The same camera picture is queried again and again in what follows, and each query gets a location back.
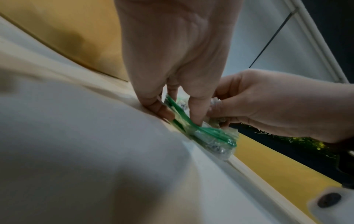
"black circle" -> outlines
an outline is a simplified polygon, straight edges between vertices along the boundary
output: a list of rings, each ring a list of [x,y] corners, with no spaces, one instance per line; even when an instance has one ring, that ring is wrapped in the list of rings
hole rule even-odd
[[[329,193],[323,195],[317,202],[318,207],[324,209],[337,204],[342,196],[338,193]]]

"human hand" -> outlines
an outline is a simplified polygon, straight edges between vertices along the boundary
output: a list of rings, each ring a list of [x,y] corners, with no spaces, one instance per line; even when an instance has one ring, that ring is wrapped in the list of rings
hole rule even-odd
[[[354,86],[249,69],[223,77],[210,117],[287,137],[335,143],[354,136]]]
[[[116,0],[124,64],[141,104],[160,117],[162,88],[190,95],[191,120],[201,124],[223,72],[242,0]]]

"thin black cable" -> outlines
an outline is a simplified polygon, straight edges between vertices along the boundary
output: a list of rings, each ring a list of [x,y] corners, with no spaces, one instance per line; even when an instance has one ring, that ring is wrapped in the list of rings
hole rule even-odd
[[[270,38],[270,40],[268,41],[268,43],[264,46],[264,48],[262,49],[262,51],[258,54],[258,56],[256,57],[256,59],[252,62],[252,64],[248,67],[251,68],[251,66],[256,62],[256,60],[261,56],[261,54],[263,53],[263,51],[268,47],[268,45],[272,42],[272,40],[275,38],[275,36],[279,33],[279,31],[283,28],[283,26],[285,26],[285,24],[289,21],[289,19],[295,15],[298,12],[299,8],[296,8],[294,11],[290,12],[289,15],[287,16],[287,18],[284,20],[284,22],[280,25],[280,27],[278,28],[278,30],[274,33],[274,35],[272,36],[272,38]]]

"small plastic packet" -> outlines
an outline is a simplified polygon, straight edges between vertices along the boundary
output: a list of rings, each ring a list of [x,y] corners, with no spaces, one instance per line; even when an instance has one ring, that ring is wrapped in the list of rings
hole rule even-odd
[[[189,114],[188,103],[186,100],[177,100],[175,102],[168,94],[164,101],[174,113],[175,119],[172,123],[192,136],[200,145],[210,151],[214,156],[221,160],[228,160],[236,150],[236,141],[239,137],[237,129],[220,129],[203,122],[202,126],[194,124]]]

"yellow panel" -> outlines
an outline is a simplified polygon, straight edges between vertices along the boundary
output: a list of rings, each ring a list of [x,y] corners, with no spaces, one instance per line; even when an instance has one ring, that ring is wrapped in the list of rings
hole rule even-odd
[[[307,202],[329,186],[340,183],[240,134],[235,156],[305,214]]]
[[[128,80],[113,0],[0,0],[0,13],[69,59]]]

